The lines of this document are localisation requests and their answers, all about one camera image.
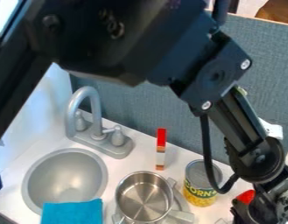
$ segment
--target stainless steel pot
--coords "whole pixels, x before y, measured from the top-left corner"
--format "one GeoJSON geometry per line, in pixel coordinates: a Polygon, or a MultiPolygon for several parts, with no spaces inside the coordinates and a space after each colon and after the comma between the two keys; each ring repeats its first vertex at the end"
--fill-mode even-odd
{"type": "Polygon", "coordinates": [[[116,188],[120,223],[151,224],[163,220],[171,211],[173,191],[157,173],[133,172],[116,188]]]}

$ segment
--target faucet handle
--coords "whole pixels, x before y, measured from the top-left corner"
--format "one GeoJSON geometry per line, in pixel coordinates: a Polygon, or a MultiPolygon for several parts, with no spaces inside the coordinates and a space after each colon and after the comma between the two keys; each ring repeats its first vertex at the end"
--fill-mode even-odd
{"type": "Polygon", "coordinates": [[[120,125],[116,125],[112,129],[104,129],[102,132],[103,134],[112,133],[110,142],[113,145],[119,147],[125,144],[126,136],[124,135],[122,127],[120,125]]]}
{"type": "Polygon", "coordinates": [[[84,120],[81,111],[77,110],[75,112],[75,129],[77,131],[83,131],[87,128],[87,123],[84,120]]]}

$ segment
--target screw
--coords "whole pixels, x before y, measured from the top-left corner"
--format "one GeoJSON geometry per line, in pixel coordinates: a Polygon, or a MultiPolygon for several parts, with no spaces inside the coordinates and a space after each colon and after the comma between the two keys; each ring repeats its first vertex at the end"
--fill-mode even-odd
{"type": "Polygon", "coordinates": [[[57,33],[60,30],[60,19],[55,15],[45,16],[42,23],[51,33],[57,33]]]}
{"type": "Polygon", "coordinates": [[[125,26],[123,23],[118,23],[115,30],[111,32],[111,38],[112,39],[119,39],[121,38],[125,33],[125,26]]]}
{"type": "Polygon", "coordinates": [[[211,105],[212,105],[212,103],[211,103],[210,101],[206,101],[206,102],[204,102],[204,103],[202,104],[201,108],[202,108],[203,110],[208,110],[208,109],[211,108],[211,105]]]}
{"type": "Polygon", "coordinates": [[[249,59],[246,59],[241,65],[240,65],[240,68],[242,70],[246,70],[250,67],[250,63],[251,61],[249,59]]]}
{"type": "Polygon", "coordinates": [[[261,164],[265,160],[265,155],[260,155],[256,158],[256,163],[261,164]]]}

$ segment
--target black cable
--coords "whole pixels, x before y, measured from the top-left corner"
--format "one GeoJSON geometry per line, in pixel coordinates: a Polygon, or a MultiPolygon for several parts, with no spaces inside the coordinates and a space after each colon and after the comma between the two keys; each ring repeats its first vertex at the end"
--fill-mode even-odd
{"type": "Polygon", "coordinates": [[[218,193],[225,194],[232,188],[233,184],[239,179],[239,176],[234,173],[222,188],[217,185],[212,164],[209,121],[207,115],[202,115],[200,117],[200,126],[202,132],[204,165],[208,181],[218,193]]]}
{"type": "Polygon", "coordinates": [[[236,14],[238,6],[239,6],[239,0],[231,0],[230,5],[228,7],[228,12],[236,14]]]}
{"type": "Polygon", "coordinates": [[[215,0],[212,18],[216,21],[218,26],[226,23],[228,16],[228,7],[231,0],[215,0]]]}

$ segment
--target silver sink basin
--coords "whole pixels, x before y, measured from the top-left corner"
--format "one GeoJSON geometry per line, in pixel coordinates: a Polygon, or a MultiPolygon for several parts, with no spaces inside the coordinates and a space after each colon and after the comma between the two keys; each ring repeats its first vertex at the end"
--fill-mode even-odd
{"type": "Polygon", "coordinates": [[[45,202],[88,201],[100,197],[108,182],[103,161],[82,149],[57,150],[41,158],[26,173],[22,196],[41,214],[45,202]]]}

